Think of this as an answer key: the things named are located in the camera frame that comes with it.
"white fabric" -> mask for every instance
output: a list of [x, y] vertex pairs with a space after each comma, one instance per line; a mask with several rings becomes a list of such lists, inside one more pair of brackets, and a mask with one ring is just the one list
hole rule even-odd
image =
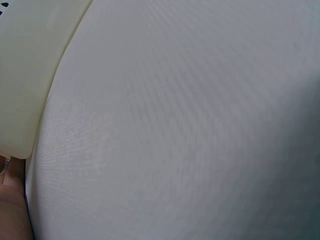
[[320, 239], [319, 102], [320, 1], [94, 0], [27, 170], [35, 235]]

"cream plastic container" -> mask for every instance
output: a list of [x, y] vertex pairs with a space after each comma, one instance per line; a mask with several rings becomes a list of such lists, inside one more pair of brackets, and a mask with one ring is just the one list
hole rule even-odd
[[0, 0], [0, 155], [31, 155], [58, 64], [91, 1]]

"white cloth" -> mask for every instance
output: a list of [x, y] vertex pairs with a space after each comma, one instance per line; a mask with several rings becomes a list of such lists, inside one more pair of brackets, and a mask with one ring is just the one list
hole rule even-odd
[[94, 0], [27, 169], [35, 235], [320, 239], [319, 102], [320, 1]]

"white surface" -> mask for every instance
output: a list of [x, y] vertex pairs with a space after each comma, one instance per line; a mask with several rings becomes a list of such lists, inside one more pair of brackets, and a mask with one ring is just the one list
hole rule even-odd
[[319, 23], [316, 0], [93, 1], [28, 168], [37, 238], [320, 239]]
[[0, 153], [30, 156], [52, 80], [91, 0], [15, 0], [0, 16]]

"skin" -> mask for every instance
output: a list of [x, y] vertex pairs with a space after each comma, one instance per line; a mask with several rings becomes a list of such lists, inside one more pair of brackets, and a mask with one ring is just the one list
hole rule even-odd
[[0, 156], [0, 239], [31, 240], [25, 202], [25, 160]]

